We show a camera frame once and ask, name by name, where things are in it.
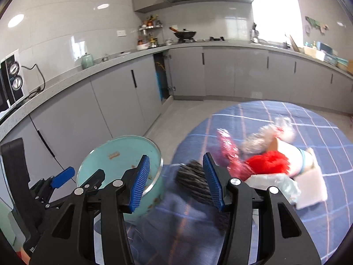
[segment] teal bowl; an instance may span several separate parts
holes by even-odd
[[[92,150],[82,162],[77,173],[77,184],[81,186],[98,169],[103,169],[105,180],[100,187],[103,188],[113,180],[120,179],[126,170],[136,167],[144,154],[150,158],[150,173],[141,203],[134,213],[124,214],[125,221],[136,225],[163,198],[163,158],[154,142],[145,137],[130,135],[102,144]]]

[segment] microwave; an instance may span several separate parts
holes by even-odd
[[[0,119],[28,96],[19,52],[0,60]]]

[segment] cardboard box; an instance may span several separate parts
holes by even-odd
[[[349,60],[348,62],[348,67],[347,67],[347,72],[353,75],[353,60]]]

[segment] screw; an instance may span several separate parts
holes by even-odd
[[[76,188],[75,191],[74,191],[74,193],[75,193],[76,195],[81,195],[81,194],[83,193],[83,188],[81,188],[81,187]]]
[[[279,192],[278,188],[275,186],[271,186],[269,191],[273,194],[277,194]]]
[[[233,185],[239,185],[241,183],[241,181],[237,178],[232,178],[231,179],[231,184]]]
[[[115,186],[115,187],[120,187],[120,186],[122,186],[124,184],[124,182],[122,182],[122,180],[114,180],[113,181],[113,185]]]

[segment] gas stove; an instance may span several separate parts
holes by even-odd
[[[210,37],[209,41],[210,42],[213,42],[213,41],[215,41],[215,42],[225,42],[224,37],[219,37],[219,38]]]
[[[178,44],[182,44],[182,43],[193,43],[193,42],[197,42],[196,40],[194,40],[194,38],[191,38],[191,39],[180,39],[178,40]]]

